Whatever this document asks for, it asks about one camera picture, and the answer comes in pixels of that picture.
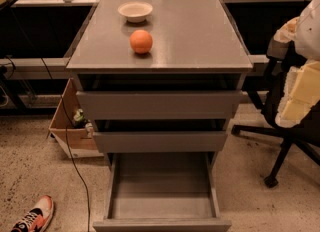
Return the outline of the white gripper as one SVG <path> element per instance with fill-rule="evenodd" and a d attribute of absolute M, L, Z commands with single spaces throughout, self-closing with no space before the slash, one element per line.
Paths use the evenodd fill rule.
<path fill-rule="evenodd" d="M 266 53 L 268 58 L 285 58 L 295 39 L 298 20 L 298 17 L 289 20 L 272 36 Z M 298 125 L 320 100 L 320 62 L 308 60 L 300 68 L 291 67 L 283 93 L 275 122 L 280 127 L 291 128 Z"/>

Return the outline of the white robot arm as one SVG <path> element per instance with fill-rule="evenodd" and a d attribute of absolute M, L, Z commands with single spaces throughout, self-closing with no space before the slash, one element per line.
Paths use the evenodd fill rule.
<path fill-rule="evenodd" d="M 291 66 L 287 73 L 275 117 L 284 128 L 298 125 L 320 101 L 320 0 L 312 0 L 298 17 L 276 31 L 267 55 L 283 60 L 291 42 L 306 63 Z"/>

